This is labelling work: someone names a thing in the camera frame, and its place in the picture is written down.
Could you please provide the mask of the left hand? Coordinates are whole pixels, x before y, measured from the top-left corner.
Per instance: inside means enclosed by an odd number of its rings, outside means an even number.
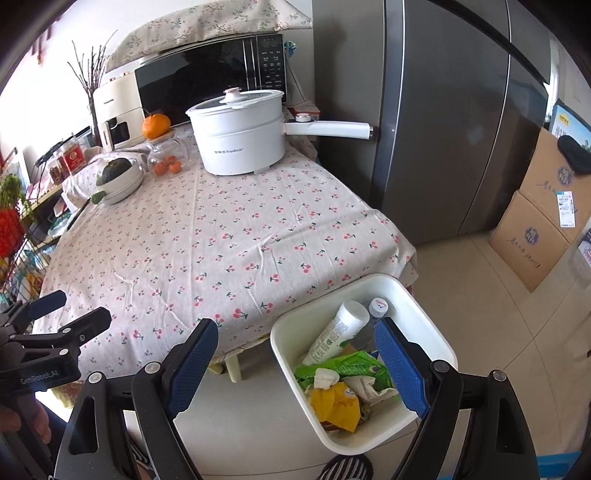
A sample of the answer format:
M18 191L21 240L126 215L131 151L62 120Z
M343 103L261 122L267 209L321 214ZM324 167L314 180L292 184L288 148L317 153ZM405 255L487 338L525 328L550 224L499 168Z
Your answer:
M23 396L23 399L34 406L32 412L25 417L6 403L1 403L1 432L18 433L21 427L27 424L36 432L42 443L48 445L52 439L52 431L44 405L34 395Z

